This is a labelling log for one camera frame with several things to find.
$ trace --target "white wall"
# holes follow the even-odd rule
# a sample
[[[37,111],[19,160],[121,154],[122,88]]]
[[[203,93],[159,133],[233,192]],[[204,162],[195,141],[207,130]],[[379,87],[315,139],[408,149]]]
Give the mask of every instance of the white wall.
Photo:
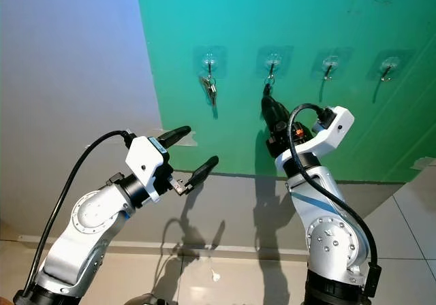
[[[161,127],[159,110],[137,0],[2,0],[1,27],[0,218],[20,234],[38,236],[85,146],[113,129],[144,134]],[[81,195],[127,172],[125,155],[119,141],[93,152],[54,236]],[[398,187],[341,186],[362,215]],[[186,199],[165,195],[141,209],[117,239],[160,242],[166,223],[181,217]],[[211,176],[197,199],[187,199],[188,207],[194,201],[185,241],[210,243],[225,221],[224,245],[253,246],[258,230],[263,246],[305,247],[283,181]],[[182,237],[180,227],[171,225],[166,240]]]

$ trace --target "green wall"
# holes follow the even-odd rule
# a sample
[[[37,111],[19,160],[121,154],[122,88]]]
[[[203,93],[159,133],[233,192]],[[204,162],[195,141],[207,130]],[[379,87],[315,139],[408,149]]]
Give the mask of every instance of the green wall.
[[[436,0],[139,0],[164,129],[190,125],[197,147],[173,147],[175,168],[195,169],[217,154],[216,172],[275,175],[263,144],[258,50],[291,46],[273,96],[341,105],[356,117],[340,147],[323,158],[339,180],[404,182],[420,157],[436,157]],[[194,50],[223,46],[217,116],[198,83]],[[336,79],[313,79],[319,52],[351,48]],[[391,82],[368,79],[385,50],[412,56]],[[313,117],[302,115],[311,126]]]

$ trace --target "keychain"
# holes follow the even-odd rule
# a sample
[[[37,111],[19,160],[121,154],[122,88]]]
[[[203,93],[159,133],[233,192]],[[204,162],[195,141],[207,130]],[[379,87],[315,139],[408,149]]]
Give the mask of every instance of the keychain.
[[[215,86],[217,81],[212,77],[212,61],[207,63],[208,74],[207,77],[200,77],[200,83],[203,86],[208,98],[212,103],[212,107],[217,106],[217,87]]]

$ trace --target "floor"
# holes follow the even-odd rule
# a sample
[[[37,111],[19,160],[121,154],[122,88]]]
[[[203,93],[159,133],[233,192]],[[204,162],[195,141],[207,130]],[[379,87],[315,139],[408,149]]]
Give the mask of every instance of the floor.
[[[436,166],[426,168],[365,220],[383,268],[377,305],[431,305],[436,299]],[[0,295],[12,298],[33,250],[0,242]],[[143,293],[180,305],[300,305],[306,263],[107,254],[81,304],[120,305]]]

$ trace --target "metal hook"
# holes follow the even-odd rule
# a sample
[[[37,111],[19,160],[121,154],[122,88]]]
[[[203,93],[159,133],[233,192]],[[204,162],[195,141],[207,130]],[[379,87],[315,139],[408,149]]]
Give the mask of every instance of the metal hook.
[[[383,72],[383,75],[381,75],[381,81],[382,82],[389,82],[392,78],[391,77],[386,77],[386,75],[388,74],[388,72],[393,68],[392,65],[389,65],[386,67],[386,69]]]
[[[268,77],[266,77],[264,84],[267,85],[269,84],[270,86],[272,86],[275,83],[275,77],[274,77],[274,66],[276,65],[276,63],[273,61],[271,63],[270,66],[270,71],[268,73]]]
[[[326,73],[324,74],[324,80],[332,80],[332,77],[329,76],[329,73],[330,73],[330,71],[332,71],[332,68],[333,68],[333,64],[330,64],[327,67]]]
[[[212,78],[212,61],[207,61],[207,78]]]

